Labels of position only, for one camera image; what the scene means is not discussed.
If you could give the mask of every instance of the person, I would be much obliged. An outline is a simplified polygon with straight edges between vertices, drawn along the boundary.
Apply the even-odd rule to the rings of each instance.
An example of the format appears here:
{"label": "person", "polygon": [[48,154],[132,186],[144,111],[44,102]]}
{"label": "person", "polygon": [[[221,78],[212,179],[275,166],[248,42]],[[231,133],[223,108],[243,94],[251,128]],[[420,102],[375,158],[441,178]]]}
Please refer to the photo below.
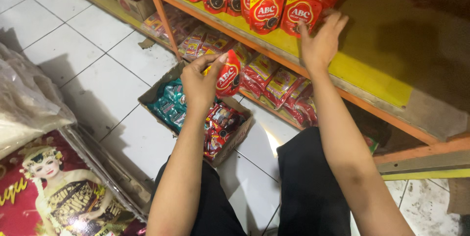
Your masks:
{"label": "person", "polygon": [[49,145],[24,148],[21,172],[38,189],[35,205],[45,235],[94,236],[123,231],[133,215],[90,170],[63,171],[62,153]]}
{"label": "person", "polygon": [[[414,235],[329,78],[328,65],[348,19],[331,12],[313,38],[300,24],[302,59],[314,87],[318,127],[301,131],[277,150],[280,236],[350,235],[350,210],[362,236]],[[201,162],[203,121],[214,99],[217,71],[225,61],[225,54],[203,56],[183,69],[187,115],[156,178],[147,236],[245,235],[219,176]],[[201,71],[211,62],[214,71],[203,77]]]}

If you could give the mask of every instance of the white tile floor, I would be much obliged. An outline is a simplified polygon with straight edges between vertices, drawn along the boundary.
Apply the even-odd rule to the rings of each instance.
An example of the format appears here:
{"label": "white tile floor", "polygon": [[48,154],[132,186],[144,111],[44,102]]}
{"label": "white tile floor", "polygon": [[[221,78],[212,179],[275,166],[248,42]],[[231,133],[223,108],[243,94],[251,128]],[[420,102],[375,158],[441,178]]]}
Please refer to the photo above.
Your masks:
{"label": "white tile floor", "polygon": [[[165,48],[142,50],[144,37],[86,0],[0,0],[0,42],[39,65],[61,88],[81,123],[140,179],[154,178],[176,141],[137,97],[176,64]],[[218,168],[229,201],[251,235],[279,224],[275,148],[298,130],[242,95],[255,124]],[[447,180],[386,182],[417,235],[458,235],[447,215]]]}

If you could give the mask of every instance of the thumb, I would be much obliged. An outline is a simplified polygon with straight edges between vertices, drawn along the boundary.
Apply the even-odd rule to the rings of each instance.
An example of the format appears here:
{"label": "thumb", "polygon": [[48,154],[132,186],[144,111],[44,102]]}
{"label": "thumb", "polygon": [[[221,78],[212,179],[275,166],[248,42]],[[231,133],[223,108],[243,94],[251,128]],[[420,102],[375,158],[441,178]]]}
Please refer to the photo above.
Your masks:
{"label": "thumb", "polygon": [[224,53],[220,55],[212,64],[209,73],[207,74],[206,78],[210,81],[210,83],[215,83],[217,80],[217,76],[219,75],[220,68],[225,64],[227,61],[228,53]]}
{"label": "thumb", "polygon": [[305,25],[305,22],[299,21],[298,22],[298,31],[300,32],[300,36],[302,37],[302,41],[305,42],[310,38],[310,35],[308,35],[308,29],[307,26]]}

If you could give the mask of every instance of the hand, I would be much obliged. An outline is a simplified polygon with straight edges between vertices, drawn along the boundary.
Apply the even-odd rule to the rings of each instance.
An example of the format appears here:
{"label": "hand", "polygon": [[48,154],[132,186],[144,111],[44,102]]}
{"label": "hand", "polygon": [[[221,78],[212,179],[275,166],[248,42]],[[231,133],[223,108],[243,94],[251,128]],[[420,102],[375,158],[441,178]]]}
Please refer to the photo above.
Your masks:
{"label": "hand", "polygon": [[79,215],[79,221],[85,221],[85,220],[94,220],[98,218],[99,216],[103,215],[102,210],[96,210],[92,212],[87,212]]}
{"label": "hand", "polygon": [[308,35],[305,23],[299,22],[302,37],[302,58],[312,80],[328,77],[328,65],[338,52],[338,36],[346,26],[349,17],[332,11],[315,37]]}
{"label": "hand", "polygon": [[[227,54],[204,55],[183,68],[181,81],[186,95],[187,115],[206,116],[214,102],[215,84],[220,68],[227,61]],[[201,72],[212,63],[211,70],[204,77]]]}

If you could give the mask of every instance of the black pants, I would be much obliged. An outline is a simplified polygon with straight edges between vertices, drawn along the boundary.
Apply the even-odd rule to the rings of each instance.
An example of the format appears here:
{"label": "black pants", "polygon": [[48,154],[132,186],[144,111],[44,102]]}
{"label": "black pants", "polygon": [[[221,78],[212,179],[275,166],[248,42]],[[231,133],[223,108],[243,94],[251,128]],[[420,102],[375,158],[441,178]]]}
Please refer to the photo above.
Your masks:
{"label": "black pants", "polygon": [[[351,235],[349,206],[331,172],[317,127],[303,130],[277,149],[281,175],[279,236]],[[160,182],[166,163],[155,179]],[[193,236],[245,235],[217,172],[203,163],[201,198]]]}

